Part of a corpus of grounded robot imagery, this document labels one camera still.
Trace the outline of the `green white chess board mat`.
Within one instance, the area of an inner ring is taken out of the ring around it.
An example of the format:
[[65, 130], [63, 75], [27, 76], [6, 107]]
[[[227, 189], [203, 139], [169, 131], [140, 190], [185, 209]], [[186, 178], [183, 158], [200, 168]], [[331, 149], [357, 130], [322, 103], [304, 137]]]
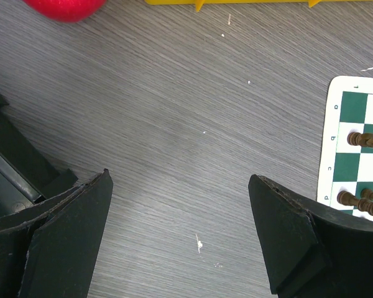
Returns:
[[317, 202], [373, 221], [367, 212], [337, 202], [341, 191], [357, 198], [364, 189], [373, 191], [373, 148], [348, 144], [351, 132], [373, 133], [373, 78], [337, 76], [330, 82], [316, 192]]

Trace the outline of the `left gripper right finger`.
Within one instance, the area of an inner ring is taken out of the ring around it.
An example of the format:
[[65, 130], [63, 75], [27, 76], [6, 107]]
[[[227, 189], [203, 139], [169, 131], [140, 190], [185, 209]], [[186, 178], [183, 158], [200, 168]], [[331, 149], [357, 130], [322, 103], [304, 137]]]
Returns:
[[252, 175], [249, 197], [271, 293], [373, 297], [373, 222]]

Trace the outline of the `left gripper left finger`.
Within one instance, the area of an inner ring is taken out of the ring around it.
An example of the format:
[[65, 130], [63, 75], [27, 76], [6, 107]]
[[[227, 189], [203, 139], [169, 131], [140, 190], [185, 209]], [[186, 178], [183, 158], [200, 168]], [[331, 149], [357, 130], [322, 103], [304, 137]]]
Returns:
[[86, 297], [113, 181], [89, 181], [0, 217], [0, 297]]

